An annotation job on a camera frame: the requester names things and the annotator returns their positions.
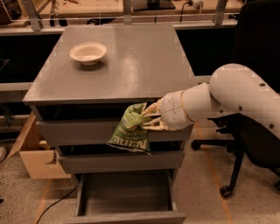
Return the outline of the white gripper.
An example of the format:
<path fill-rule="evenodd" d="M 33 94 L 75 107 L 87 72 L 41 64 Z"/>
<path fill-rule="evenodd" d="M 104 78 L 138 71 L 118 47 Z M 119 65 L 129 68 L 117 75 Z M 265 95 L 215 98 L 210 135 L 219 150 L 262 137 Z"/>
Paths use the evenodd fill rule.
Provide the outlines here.
<path fill-rule="evenodd" d="M 193 121 L 188 117 L 182 100 L 183 91 L 177 91 L 165 95 L 161 100 L 152 103 L 142 115 L 152 118 L 141 125 L 146 130 L 182 130 Z"/>

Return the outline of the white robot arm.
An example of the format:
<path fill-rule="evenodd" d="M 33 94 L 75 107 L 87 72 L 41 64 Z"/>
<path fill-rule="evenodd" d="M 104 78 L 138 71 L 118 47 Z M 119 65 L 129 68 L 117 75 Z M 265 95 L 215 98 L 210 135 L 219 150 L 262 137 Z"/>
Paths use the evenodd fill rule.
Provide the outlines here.
<path fill-rule="evenodd" d="M 166 94 L 143 116 L 147 130 L 182 130 L 206 118 L 242 114 L 280 138 L 280 95 L 246 66 L 226 64 L 208 83 Z"/>

